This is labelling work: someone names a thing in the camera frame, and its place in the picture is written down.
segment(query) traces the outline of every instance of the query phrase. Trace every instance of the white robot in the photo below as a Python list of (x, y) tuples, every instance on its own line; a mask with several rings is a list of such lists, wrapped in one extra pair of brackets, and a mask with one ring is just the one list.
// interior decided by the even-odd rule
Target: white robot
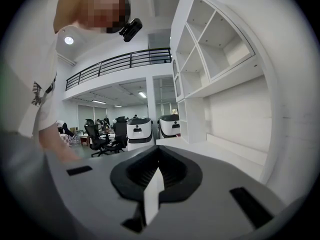
[(150, 118), (132, 118), (126, 123), (128, 151), (155, 145)]
[(179, 115), (169, 114), (159, 117), (159, 138), (173, 138), (180, 133)]

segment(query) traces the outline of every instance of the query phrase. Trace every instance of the fluorescent ceiling light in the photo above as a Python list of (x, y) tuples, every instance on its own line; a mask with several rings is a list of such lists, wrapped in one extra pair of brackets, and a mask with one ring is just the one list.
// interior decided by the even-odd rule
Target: fluorescent ceiling light
[(143, 92), (139, 92), (139, 94), (140, 94), (143, 98), (146, 98), (146, 97), (147, 97)]
[(92, 102), (95, 102), (95, 103), (101, 103), (101, 104), (106, 104), (105, 102), (97, 101), (97, 100), (93, 100)]
[(64, 41), (67, 45), (72, 45), (74, 43), (74, 39), (70, 36), (67, 36)]

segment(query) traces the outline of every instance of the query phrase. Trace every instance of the black metal railing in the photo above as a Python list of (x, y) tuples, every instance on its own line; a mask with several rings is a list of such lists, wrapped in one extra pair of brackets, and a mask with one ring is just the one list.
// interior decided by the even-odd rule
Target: black metal railing
[(65, 90), (67, 91), (83, 82), (115, 71), (151, 64), (170, 63), (171, 61), (170, 48), (139, 50), (122, 54), (87, 67), (71, 76), (66, 80)]

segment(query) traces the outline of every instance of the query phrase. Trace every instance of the black clip-on camera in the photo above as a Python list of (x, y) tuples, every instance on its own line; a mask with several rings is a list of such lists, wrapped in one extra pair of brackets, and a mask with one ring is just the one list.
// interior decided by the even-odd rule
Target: black clip-on camera
[(135, 18), (130, 23), (128, 22), (125, 27), (120, 31), (119, 35), (123, 36), (125, 42), (130, 42), (131, 39), (142, 29), (142, 22), (140, 19)]

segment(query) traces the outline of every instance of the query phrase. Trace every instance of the white column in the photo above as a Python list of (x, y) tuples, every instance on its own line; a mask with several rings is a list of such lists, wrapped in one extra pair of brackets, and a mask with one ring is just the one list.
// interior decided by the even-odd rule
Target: white column
[(154, 139), (157, 140), (158, 124), (157, 124), (154, 79), (152, 76), (147, 76), (145, 79), (146, 79), (146, 94), (148, 99), (148, 114), (149, 114), (149, 118), (153, 121), (152, 130), (153, 130)]

